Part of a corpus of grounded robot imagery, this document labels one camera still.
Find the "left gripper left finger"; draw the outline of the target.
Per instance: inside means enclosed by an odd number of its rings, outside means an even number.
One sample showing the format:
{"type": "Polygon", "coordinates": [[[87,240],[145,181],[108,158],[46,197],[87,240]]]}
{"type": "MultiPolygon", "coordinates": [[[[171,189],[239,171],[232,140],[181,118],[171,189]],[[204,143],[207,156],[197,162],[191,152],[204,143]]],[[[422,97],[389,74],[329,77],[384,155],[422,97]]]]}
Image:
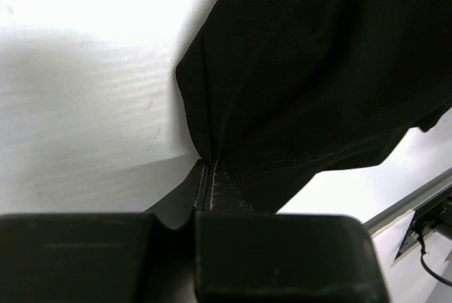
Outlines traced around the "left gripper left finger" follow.
{"type": "Polygon", "coordinates": [[[142,213],[1,216],[2,302],[141,302],[151,273],[194,253],[206,185],[198,161],[142,213]]]}

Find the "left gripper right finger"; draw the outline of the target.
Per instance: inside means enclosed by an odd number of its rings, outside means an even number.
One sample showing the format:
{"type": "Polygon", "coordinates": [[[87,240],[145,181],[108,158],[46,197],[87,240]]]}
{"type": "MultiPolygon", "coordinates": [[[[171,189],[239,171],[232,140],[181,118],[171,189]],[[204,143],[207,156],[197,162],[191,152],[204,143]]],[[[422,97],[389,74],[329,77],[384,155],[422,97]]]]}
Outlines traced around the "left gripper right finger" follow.
{"type": "Polygon", "coordinates": [[[369,233],[343,215],[257,213],[204,165],[194,209],[199,302],[388,302],[369,233]]]}

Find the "black skirt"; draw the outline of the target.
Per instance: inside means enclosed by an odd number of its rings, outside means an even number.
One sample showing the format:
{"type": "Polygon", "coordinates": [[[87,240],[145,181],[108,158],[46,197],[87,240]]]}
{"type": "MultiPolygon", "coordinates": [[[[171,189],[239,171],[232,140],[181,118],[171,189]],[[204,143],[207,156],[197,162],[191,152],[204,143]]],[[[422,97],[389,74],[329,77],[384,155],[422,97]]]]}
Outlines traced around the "black skirt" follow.
{"type": "Polygon", "coordinates": [[[275,213],[451,108],[451,0],[217,0],[175,77],[203,207],[275,213]]]}

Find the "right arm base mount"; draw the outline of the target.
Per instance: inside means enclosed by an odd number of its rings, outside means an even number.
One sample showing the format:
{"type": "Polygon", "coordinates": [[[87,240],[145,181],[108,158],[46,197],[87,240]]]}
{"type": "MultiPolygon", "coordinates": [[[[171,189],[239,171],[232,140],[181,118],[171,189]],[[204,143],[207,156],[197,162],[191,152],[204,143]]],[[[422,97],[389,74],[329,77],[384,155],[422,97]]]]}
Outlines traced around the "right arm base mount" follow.
{"type": "Polygon", "coordinates": [[[418,210],[410,223],[395,259],[400,258],[410,247],[418,243],[421,246],[420,263],[422,268],[438,282],[451,287],[451,281],[435,273],[425,262],[427,255],[426,240],[431,232],[437,232],[451,241],[451,195],[440,195],[418,210]]]}

